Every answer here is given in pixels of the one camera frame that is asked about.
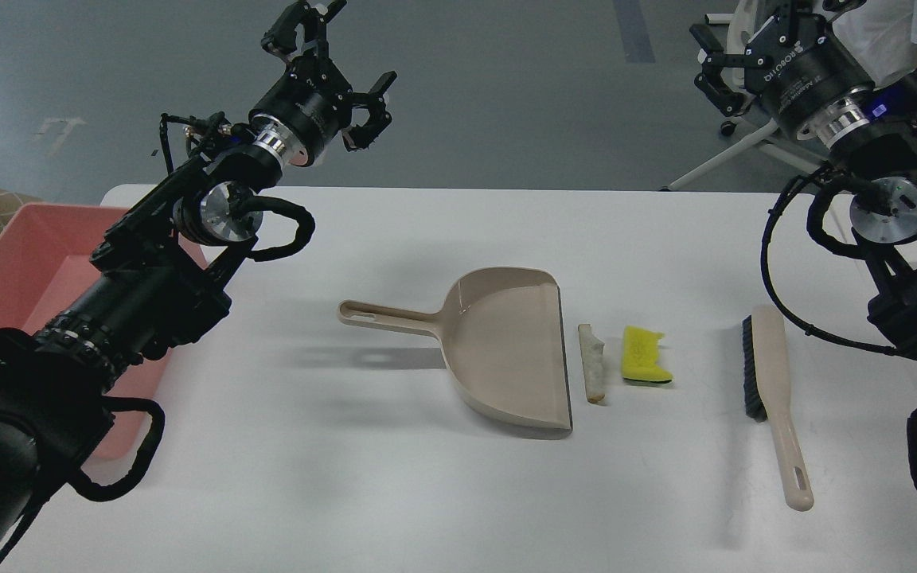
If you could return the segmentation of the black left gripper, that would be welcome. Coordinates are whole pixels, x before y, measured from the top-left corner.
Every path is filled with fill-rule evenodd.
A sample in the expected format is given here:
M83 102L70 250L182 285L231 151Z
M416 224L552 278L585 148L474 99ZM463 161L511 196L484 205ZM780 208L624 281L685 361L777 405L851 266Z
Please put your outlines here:
M281 166L312 166L341 131L347 151L366 150L392 123L385 95L397 80L396 70L382 73L367 93L353 93L329 58L327 26L346 5L330 1L321 8L295 1L262 36L262 49L287 67L248 121L257 133L254 144ZM367 113L362 124L350 124L354 110Z

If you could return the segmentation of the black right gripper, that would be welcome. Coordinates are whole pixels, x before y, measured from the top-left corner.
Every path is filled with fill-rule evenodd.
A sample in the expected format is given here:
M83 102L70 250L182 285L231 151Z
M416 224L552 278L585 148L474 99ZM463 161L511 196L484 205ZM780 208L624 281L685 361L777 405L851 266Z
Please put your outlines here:
M874 86L829 26L866 3L767 1L767 18L742 54L725 51L706 23L693 23L690 33L703 52L693 83L725 117L747 114L751 94L757 96L780 130L797 138L826 106ZM746 69L745 92L725 83L728 68Z

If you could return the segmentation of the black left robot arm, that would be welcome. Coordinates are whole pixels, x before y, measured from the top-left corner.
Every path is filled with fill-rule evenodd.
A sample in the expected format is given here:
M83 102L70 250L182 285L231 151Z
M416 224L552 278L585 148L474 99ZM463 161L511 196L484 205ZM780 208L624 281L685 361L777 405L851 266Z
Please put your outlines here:
M397 74L361 93L329 54L343 7L295 1L278 16L261 45L285 69L245 123L163 114L167 175L92 251L99 278L36 333L0 329L0 563L62 487L107 503L142 481L165 414L113 396L116 381L225 319L245 261L310 242L313 215L265 193L288 167L312 166L338 135L366 149L392 123L384 95Z

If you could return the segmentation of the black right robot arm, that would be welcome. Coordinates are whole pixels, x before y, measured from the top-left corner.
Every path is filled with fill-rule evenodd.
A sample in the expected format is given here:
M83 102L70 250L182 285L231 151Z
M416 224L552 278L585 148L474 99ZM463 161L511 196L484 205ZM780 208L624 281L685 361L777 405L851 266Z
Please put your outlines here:
M896 97L874 92L870 77L833 35L810 1L772 1L771 12L741 53L724 50L706 23L692 25L700 46L695 85L727 117L759 101L771 129L817 138L829 150L818 170L795 177L769 211L759 264L771 308L743 320L746 413L769 421L785 494L807 510L803 458L790 413L783 322L805 334L863 351L917 362L917 76L896 85ZM806 185L817 185L806 231L834 255L861 261L878 294L868 320L886 345L848 340L804 322L776 293L769 272L775 226Z

